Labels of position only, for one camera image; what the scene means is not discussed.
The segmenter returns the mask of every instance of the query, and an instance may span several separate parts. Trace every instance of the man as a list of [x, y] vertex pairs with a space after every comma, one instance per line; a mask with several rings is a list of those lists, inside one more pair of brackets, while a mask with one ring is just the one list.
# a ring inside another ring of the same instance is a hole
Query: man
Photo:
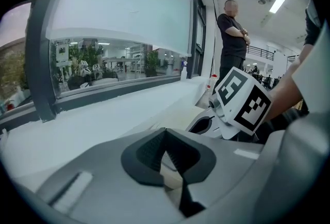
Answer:
[[218, 17], [218, 27], [222, 37], [222, 53], [220, 62], [220, 74], [214, 88], [228, 74], [233, 66], [242, 69], [245, 60], [246, 45], [250, 44], [248, 31], [236, 22], [238, 5], [234, 0], [227, 0], [224, 7], [225, 13]]

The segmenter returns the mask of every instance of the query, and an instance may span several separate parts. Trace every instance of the window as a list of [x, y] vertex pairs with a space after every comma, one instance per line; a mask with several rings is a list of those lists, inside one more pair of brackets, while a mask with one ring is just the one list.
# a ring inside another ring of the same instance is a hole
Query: window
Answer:
[[188, 55], [191, 0], [74, 3], [59, 0], [47, 26], [57, 98], [96, 85], [180, 74], [179, 55]]
[[180, 74], [179, 54], [158, 46], [92, 38], [52, 40], [50, 46], [58, 98], [63, 92], [97, 85]]
[[204, 37], [204, 23], [200, 15], [197, 16], [197, 37], [196, 43], [200, 48], [203, 48], [203, 37]]
[[25, 77], [25, 35], [31, 3], [19, 5], [0, 22], [0, 116], [32, 101]]

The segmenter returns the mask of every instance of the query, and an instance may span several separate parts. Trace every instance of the black railing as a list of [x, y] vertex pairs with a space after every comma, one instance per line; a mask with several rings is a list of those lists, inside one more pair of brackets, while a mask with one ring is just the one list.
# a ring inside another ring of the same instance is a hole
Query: black railing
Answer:
[[288, 61], [294, 61], [299, 55], [288, 57]]
[[267, 50], [263, 50], [261, 48], [255, 47], [255, 46], [249, 45], [247, 47], [247, 49], [246, 49], [246, 52], [248, 54], [251, 54], [251, 55], [256, 55], [256, 56], [259, 56], [259, 57], [264, 57], [264, 58], [267, 58], [269, 60], [274, 61], [274, 53], [269, 52]]

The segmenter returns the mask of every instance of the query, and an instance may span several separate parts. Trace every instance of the potted plant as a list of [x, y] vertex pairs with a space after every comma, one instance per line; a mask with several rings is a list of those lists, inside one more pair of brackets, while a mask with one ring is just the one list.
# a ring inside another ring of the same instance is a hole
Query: potted plant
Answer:
[[145, 55], [144, 72], [146, 77], [157, 77], [156, 68], [159, 65], [158, 51], [149, 51]]

